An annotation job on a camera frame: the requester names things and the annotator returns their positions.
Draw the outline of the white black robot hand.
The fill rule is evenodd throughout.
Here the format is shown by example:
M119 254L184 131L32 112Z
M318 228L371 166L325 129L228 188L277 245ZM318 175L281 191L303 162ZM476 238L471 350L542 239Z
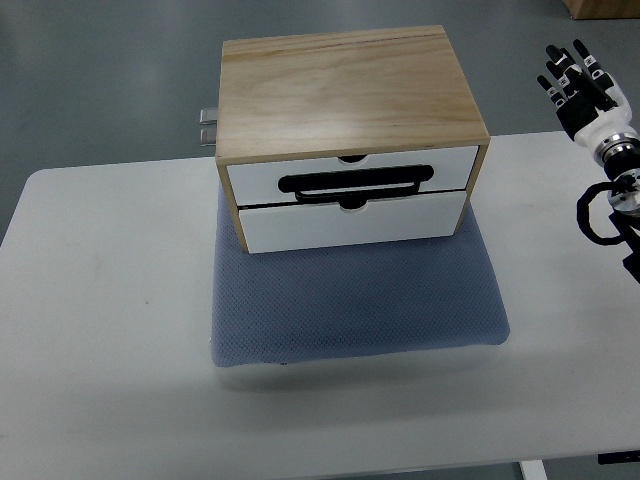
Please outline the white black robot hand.
M603 165L608 150L624 143L637 145L639 133L631 126L631 106L614 77L580 40L573 41L573 48L576 56L547 46L550 75L540 75L537 81L571 141Z

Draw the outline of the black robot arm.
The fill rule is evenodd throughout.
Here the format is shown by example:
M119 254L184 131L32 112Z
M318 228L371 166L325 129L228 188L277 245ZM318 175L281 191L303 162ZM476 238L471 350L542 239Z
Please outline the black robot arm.
M604 171L613 183L608 194L613 210L609 219L619 233L618 243L626 243L631 249L622 263L639 281L639 141L609 148L604 154Z

